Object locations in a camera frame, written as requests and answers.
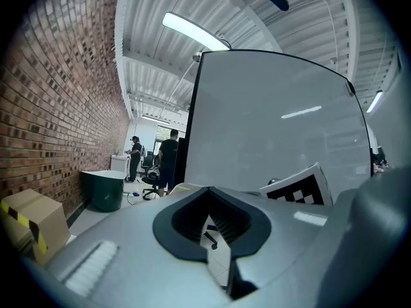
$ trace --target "floor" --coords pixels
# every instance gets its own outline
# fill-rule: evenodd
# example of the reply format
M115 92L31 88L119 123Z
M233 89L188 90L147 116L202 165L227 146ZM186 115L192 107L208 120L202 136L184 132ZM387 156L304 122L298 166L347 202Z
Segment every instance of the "floor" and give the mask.
M131 204L146 202L143 200L143 189L144 188L151 188L151 185L148 185L141 181L140 178L137 178L140 183L135 181L134 183L124 183L124 191L125 192L137 192L140 196L127 196L123 197L123 201L121 202L121 209L125 207L131 206ZM154 194L149 195L150 198L155 198ZM76 219L76 221L70 227L70 233L73 236L78 236L88 228L92 227L93 225L97 224L99 221L106 218L110 213L100 212L93 208L92 205L89 205ZM212 224L211 219L207 219L207 222L204 225L204 231L206 229L207 224ZM230 266L230 256L231 251L227 243L223 240L220 233L208 230L209 234L218 242L217 249L213 250L211 248L212 242L202 235L200 240L200 245L207 249L208 251L208 268L210 274L216 279L216 281L222 285L227 285L227 280L229 276L229 266Z

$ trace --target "whiteboard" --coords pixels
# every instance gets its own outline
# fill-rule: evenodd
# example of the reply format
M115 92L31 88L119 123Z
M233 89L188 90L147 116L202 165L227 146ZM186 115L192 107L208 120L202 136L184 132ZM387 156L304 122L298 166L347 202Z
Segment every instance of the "whiteboard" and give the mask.
M343 76L242 50L203 53L198 72L185 182L256 191L319 162L335 201L370 177L367 128Z

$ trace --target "cardboard box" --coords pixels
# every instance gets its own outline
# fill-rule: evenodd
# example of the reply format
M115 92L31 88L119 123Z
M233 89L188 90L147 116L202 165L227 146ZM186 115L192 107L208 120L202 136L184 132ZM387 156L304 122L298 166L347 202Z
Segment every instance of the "cardboard box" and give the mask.
M70 238L62 204L47 196L27 189L0 204L0 219L12 245L42 266Z

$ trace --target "black t-shirt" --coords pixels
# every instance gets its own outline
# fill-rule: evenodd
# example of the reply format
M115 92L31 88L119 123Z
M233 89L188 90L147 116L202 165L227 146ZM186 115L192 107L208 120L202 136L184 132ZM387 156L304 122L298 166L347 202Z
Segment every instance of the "black t-shirt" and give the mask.
M139 151L141 151L141 144L140 144L139 142L137 142L137 143L135 143L135 144L133 145L132 151L134 151L134 150L139 150ZM141 158L140 153L131 154L131 158L132 158L133 160L134 160L134 159L140 160L140 158Z
M175 157L177 156L177 146L178 142L173 139L167 139L163 141L160 146L161 150L161 162L174 163Z

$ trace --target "green trash bin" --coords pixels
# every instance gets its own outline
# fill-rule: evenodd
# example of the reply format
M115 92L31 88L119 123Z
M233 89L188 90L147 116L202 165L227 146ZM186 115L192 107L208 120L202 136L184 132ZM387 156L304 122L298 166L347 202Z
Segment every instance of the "green trash bin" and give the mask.
M80 183L86 200L103 212L120 209L126 174L121 171L82 171Z

